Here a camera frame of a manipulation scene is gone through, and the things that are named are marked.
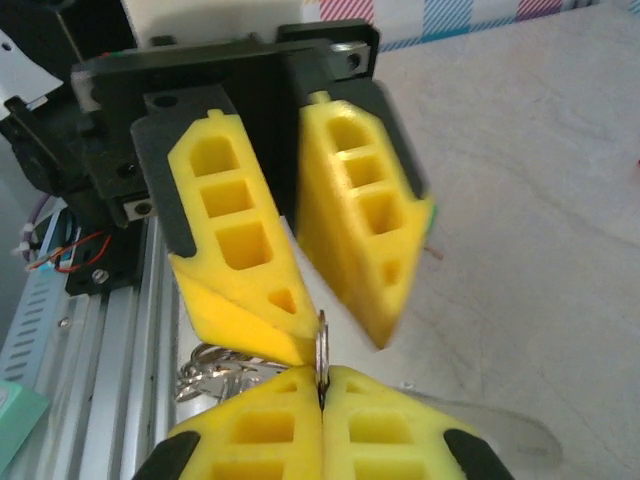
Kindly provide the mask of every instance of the striped fabric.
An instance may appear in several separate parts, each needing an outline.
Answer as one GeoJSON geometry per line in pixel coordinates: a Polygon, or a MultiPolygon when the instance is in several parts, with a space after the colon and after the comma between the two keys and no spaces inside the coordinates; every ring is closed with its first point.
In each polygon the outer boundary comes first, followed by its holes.
{"type": "Polygon", "coordinates": [[[374,23],[373,0],[320,0],[320,18],[325,21],[364,18],[374,23]]]}
{"type": "Polygon", "coordinates": [[[516,20],[521,22],[544,15],[559,13],[561,10],[562,0],[520,0],[516,20]]]}
{"type": "Polygon", "coordinates": [[[472,7],[473,0],[425,1],[423,35],[429,36],[460,29],[469,31],[472,7]]]}
{"type": "MultiPolygon", "coordinates": [[[[640,15],[640,0],[628,0],[640,15]]],[[[303,0],[304,21],[363,18],[381,51],[478,32],[568,10],[575,0],[303,0]]]]}
{"type": "Polygon", "coordinates": [[[380,45],[381,52],[390,52],[391,50],[398,50],[399,48],[411,47],[423,43],[422,37],[408,38],[406,40],[398,40],[397,42],[383,43],[380,45]]]}
{"type": "Polygon", "coordinates": [[[505,25],[509,25],[515,21],[516,19],[514,17],[505,17],[498,18],[496,20],[489,20],[488,22],[475,23],[471,25],[471,31],[481,32],[482,30],[489,30],[491,28],[504,27],[505,25]]]}

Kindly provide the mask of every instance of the screw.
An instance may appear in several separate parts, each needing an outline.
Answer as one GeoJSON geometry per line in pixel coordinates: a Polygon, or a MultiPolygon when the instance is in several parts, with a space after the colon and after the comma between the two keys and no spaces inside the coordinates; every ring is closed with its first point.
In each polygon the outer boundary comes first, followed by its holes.
{"type": "Polygon", "coordinates": [[[359,53],[352,53],[347,57],[347,64],[349,65],[349,70],[353,71],[360,66],[362,62],[362,57],[359,53]]]}
{"type": "Polygon", "coordinates": [[[91,280],[93,280],[93,283],[96,285],[102,285],[104,282],[109,280],[109,272],[102,270],[101,268],[97,268],[91,274],[91,280]]]}
{"type": "Polygon", "coordinates": [[[149,212],[151,212],[151,204],[149,202],[140,202],[135,206],[134,210],[138,215],[149,215],[149,212]]]}
{"type": "Polygon", "coordinates": [[[132,163],[123,163],[116,168],[116,173],[120,178],[130,178],[136,174],[136,166],[132,163]]]}

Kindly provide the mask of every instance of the purple cable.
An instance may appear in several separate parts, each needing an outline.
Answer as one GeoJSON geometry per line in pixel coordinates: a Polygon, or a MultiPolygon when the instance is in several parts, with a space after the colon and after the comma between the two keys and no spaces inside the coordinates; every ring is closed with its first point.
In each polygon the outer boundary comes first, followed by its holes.
{"type": "MultiPolygon", "coordinates": [[[[44,208],[45,204],[49,201],[50,198],[51,198],[51,195],[49,195],[48,193],[42,194],[40,199],[33,206],[33,210],[31,210],[31,214],[29,215],[29,218],[27,219],[27,223],[30,223],[32,225],[36,224],[36,222],[38,221],[38,217],[40,216],[40,213],[42,212],[42,209],[44,208]]],[[[33,232],[24,232],[22,234],[22,241],[23,242],[27,242],[27,243],[30,244],[32,236],[33,236],[33,232]]],[[[30,250],[26,250],[26,251],[22,252],[22,257],[27,262],[29,261],[29,252],[30,252],[30,250]]]]}

